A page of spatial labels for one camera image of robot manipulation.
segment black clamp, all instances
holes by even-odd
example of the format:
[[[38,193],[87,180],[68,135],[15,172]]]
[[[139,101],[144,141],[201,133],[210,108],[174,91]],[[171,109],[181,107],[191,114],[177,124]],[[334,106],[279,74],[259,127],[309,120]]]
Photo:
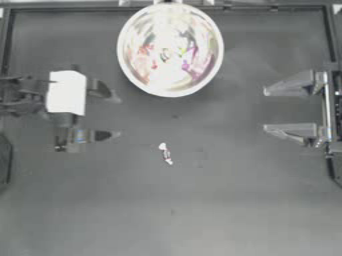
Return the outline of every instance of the black clamp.
[[[72,113],[50,113],[46,110],[46,95],[50,83],[27,77],[0,77],[0,115],[20,117],[40,113],[54,123],[55,150],[79,152],[82,145],[111,138],[111,132],[80,128],[80,116]],[[87,95],[102,99],[112,97],[104,82],[87,77]]]
[[[265,87],[265,96],[307,97],[317,95],[327,86],[327,72],[306,70],[286,80]],[[329,124],[315,123],[266,124],[263,130],[281,139],[297,142],[305,147],[322,147],[330,141]]]

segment transparent bowl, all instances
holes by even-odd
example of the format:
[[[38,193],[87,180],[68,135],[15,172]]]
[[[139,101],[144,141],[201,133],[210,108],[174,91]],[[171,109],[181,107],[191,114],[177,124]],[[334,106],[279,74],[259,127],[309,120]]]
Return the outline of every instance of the transparent bowl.
[[[201,90],[217,75],[225,45],[207,14],[193,6],[167,3],[134,14],[116,50],[122,70],[142,90],[182,97]]]

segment black frame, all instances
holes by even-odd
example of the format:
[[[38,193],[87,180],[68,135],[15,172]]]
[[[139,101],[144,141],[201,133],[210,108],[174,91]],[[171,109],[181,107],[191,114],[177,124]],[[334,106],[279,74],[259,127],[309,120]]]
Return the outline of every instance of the black frame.
[[[338,40],[337,27],[335,27],[335,18],[333,11],[333,2],[319,3],[317,0],[282,0],[273,1],[271,4],[243,4],[233,1],[218,0],[215,6],[202,5],[199,0],[186,0],[187,4],[191,4],[201,9],[207,10],[225,10],[227,12],[249,12],[249,11],[322,11],[323,14],[323,24],[326,30],[327,46],[330,53],[330,60],[326,63],[327,74],[329,74],[329,94],[323,96],[323,101],[327,101],[327,106],[330,107],[330,117],[331,120],[331,141],[326,146],[326,162],[327,170],[331,179],[342,186],[342,181],[340,180],[340,175],[337,173],[337,168],[334,164],[334,157],[337,154],[342,153],[342,141],[340,138],[342,127],[340,126],[340,120],[337,122],[335,115],[335,91],[342,92],[342,81],[341,81],[341,44]],[[14,20],[15,14],[20,11],[35,12],[35,11],[63,11],[63,12],[92,12],[92,11],[136,11],[144,6],[152,4],[152,1],[139,1],[134,2],[130,7],[120,7],[119,1],[110,2],[40,2],[40,3],[14,3],[3,4],[0,7],[4,8],[3,15],[3,26],[0,34],[0,76],[8,74],[8,63],[10,63],[10,54],[11,54],[11,39],[12,39],[12,30],[14,30]],[[327,120],[326,111],[323,111],[323,120]]]

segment white label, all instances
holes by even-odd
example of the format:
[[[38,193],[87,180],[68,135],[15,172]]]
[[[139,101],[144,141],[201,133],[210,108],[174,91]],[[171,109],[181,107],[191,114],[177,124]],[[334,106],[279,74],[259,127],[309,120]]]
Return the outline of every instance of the white label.
[[[76,71],[50,73],[47,110],[51,113],[72,113],[84,116],[87,77]]]

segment small white object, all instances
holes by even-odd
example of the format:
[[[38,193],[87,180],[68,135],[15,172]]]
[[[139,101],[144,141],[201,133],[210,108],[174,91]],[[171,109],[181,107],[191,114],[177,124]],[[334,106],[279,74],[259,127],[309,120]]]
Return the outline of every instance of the small white object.
[[[170,150],[167,149],[167,146],[166,146],[166,143],[164,143],[164,142],[160,143],[159,149],[163,151],[164,161],[169,163],[169,165],[173,165],[174,162],[173,162],[173,159],[171,159],[171,152],[170,152]]]
[[[166,147],[166,143],[163,142],[163,143],[160,143],[160,145],[159,145],[159,149],[160,150],[167,150],[167,147]]]
[[[72,113],[84,116],[87,77],[76,71],[50,73],[50,89],[47,93],[47,110],[51,113]]]
[[[341,12],[341,10],[342,10],[342,4],[334,4],[333,11],[335,15]]]

